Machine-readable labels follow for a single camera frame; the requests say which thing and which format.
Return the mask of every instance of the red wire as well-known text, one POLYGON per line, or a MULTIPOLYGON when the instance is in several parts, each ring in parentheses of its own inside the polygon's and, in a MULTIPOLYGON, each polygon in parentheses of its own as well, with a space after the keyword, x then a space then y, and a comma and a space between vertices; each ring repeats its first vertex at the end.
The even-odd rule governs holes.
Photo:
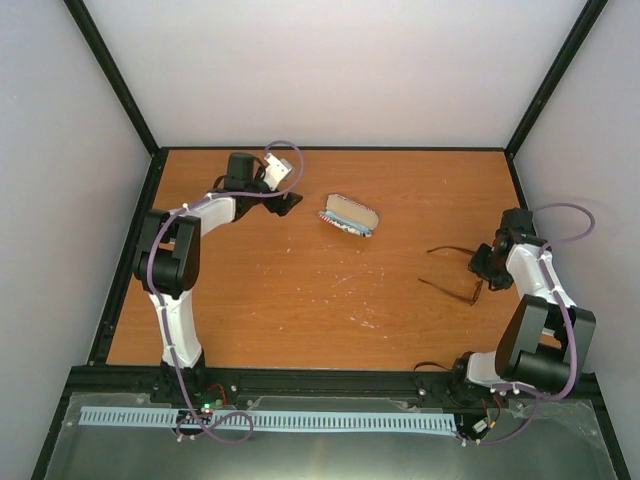
POLYGON ((214 383, 213 385, 211 385, 210 387, 207 388, 207 392, 210 392, 214 388, 220 389, 220 392, 222 393, 222 406, 226 407, 226 405, 227 405, 227 394, 224 392, 224 387, 222 385, 220 385, 219 383, 214 383))

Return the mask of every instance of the white panel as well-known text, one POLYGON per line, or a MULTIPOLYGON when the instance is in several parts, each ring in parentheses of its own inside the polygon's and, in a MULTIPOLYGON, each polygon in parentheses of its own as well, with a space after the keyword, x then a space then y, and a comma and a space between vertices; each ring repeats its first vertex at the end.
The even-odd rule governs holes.
MULTIPOLYGON (((632 478, 640 478, 640 2, 609 2, 516 158, 532 206, 574 201, 593 210, 592 236, 555 250, 568 293, 597 318, 595 368, 632 478)), ((540 231, 585 222, 545 212, 540 231)))
POLYGON ((149 157, 62 1, 0 13, 0 478, 86 361, 149 157))
POLYGON ((90 0, 162 145, 505 146, 584 0, 90 0))

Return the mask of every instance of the white slotted strip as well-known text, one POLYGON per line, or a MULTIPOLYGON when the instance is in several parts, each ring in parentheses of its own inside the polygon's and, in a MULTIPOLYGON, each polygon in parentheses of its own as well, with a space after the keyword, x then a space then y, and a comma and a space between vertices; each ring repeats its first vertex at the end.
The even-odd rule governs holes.
MULTIPOLYGON (((82 407, 79 425, 120 427, 175 427, 184 410, 138 407, 82 407)), ((229 410, 214 412, 209 425, 228 414, 229 410)), ((359 413, 359 412, 301 412, 248 411, 259 432, 304 433, 424 433, 453 435, 456 431, 453 415, 444 413, 359 413)), ((234 416, 217 428, 246 430, 247 420, 234 416)), ((199 428, 191 419, 182 428, 199 428)))

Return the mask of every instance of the wooden table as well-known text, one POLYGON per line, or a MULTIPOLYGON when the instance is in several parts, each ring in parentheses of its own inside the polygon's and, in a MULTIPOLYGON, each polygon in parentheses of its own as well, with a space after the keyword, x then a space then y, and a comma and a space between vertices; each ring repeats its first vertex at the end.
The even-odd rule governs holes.
MULTIPOLYGON (((229 153, 173 150, 155 207, 200 198, 226 171, 229 153)), ((297 164, 293 152, 283 156, 297 164)), ((310 150, 305 157, 295 189, 304 200, 289 215, 257 206, 203 239, 193 304, 207 364, 404 370, 495 350, 518 303, 515 288, 485 288, 470 307, 418 277, 472 294, 469 257, 426 250, 492 241, 502 211, 517 206, 504 154, 310 150), (317 217, 330 193, 378 212, 371 238, 317 217)), ((134 279, 108 363, 158 364, 161 353, 155 312, 134 279)))

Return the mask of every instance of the white arm segment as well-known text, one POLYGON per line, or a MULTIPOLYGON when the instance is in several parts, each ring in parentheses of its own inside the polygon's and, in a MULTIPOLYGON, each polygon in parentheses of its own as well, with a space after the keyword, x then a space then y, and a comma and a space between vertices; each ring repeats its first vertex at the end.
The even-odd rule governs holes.
MULTIPOLYGON (((191 217, 199 217, 201 227, 201 237, 204 237, 207 233, 220 225, 225 223, 231 223, 235 218, 236 213, 236 201, 233 198, 216 198, 198 208, 189 210, 184 215, 191 217)), ((191 303, 191 292, 188 290, 180 295, 180 298, 175 300, 171 295, 162 295, 164 304, 167 309, 167 316, 169 320, 169 333, 171 340, 178 355, 178 361, 180 368, 193 367, 200 353, 202 352, 202 346, 196 336, 196 328, 193 321, 193 308, 191 303)), ((167 344, 167 339, 164 335, 164 328, 162 326, 162 309, 158 298, 149 294, 153 306, 156 309, 158 316, 158 322, 160 323, 160 331, 162 332, 162 360, 167 362, 171 366, 173 364, 173 358, 171 358, 171 352, 167 344)))
POLYGON ((553 255, 547 251, 542 254, 542 260, 538 261, 540 247, 534 245, 514 245, 507 257, 507 271, 513 277, 518 289, 518 295, 522 298, 525 294, 534 297, 544 298, 548 303, 556 305, 555 298, 551 291, 551 286, 547 284, 542 274, 541 262, 544 262, 551 274, 551 279, 555 284, 555 290, 562 297, 562 301, 567 307, 575 306, 575 302, 571 300, 567 292, 562 288, 562 284, 556 275, 556 271, 551 263, 553 255))

